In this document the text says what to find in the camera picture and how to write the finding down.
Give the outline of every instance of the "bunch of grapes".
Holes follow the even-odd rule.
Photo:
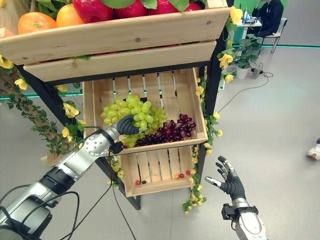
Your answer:
[[[137,138],[134,146],[141,147],[187,140],[193,136],[195,128],[196,123],[191,117],[188,117],[187,114],[180,114],[177,122],[167,120],[162,127],[158,128],[156,133],[146,135],[140,139]]]

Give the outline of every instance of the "red apple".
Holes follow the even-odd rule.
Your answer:
[[[195,2],[189,2],[189,6],[184,10],[185,12],[201,10],[202,8]]]
[[[157,0],[157,8],[149,9],[150,15],[172,14],[179,11],[168,2],[168,0]]]
[[[146,16],[148,14],[148,11],[142,5],[140,0],[135,0],[135,2],[130,6],[116,9],[115,14],[119,19],[128,19]]]
[[[108,21],[113,18],[114,10],[100,0],[73,0],[73,5],[85,23]]]

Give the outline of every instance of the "fruit stand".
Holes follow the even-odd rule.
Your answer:
[[[168,119],[184,113],[193,118],[195,134],[184,141],[137,146],[121,151],[123,181],[119,190],[136,208],[140,196],[191,187],[175,173],[192,168],[192,146],[208,139],[200,98],[195,94],[196,67],[208,66],[205,101],[213,113],[221,69],[217,54],[224,49],[222,31],[229,15],[225,0],[208,0],[206,9],[101,21],[0,38],[0,53],[11,60],[28,84],[63,124],[74,121],[63,110],[54,86],[82,82],[83,117],[88,126],[106,127],[103,106],[115,97],[137,93]],[[72,56],[93,55],[88,60]],[[205,148],[200,145],[201,176]],[[96,163],[116,176],[104,157]],[[140,179],[145,182],[136,185]]]

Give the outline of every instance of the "person sitting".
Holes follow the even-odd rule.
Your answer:
[[[260,9],[258,9],[259,3],[266,2]],[[284,12],[284,6],[280,0],[258,0],[256,3],[252,16],[260,18],[262,20],[262,27],[254,27],[250,30],[250,34],[254,34],[256,37],[266,37],[276,33],[282,13]]]

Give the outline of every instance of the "robotic arm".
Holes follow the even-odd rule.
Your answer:
[[[215,165],[225,182],[220,182],[210,176],[204,179],[220,188],[230,195],[232,206],[228,203],[223,205],[221,214],[224,220],[235,222],[235,232],[240,240],[267,240],[266,228],[262,220],[258,217],[258,210],[255,206],[250,206],[247,202],[245,189],[236,171],[223,156],[219,156]]]
[[[109,149],[119,153],[122,150],[120,142],[115,140],[122,134],[137,134],[139,129],[132,125],[133,115],[127,115],[116,124],[106,130],[98,130],[87,137],[80,149],[66,155],[59,163],[48,171],[39,181],[32,183],[6,208],[14,225],[2,212],[0,214],[0,238],[6,240],[23,240],[25,236],[29,239],[39,239],[44,229],[52,219],[48,208],[54,208],[60,197],[50,200],[68,191],[86,171],[92,166],[95,160],[102,157]],[[36,207],[46,202],[34,211],[25,222],[24,218]]]

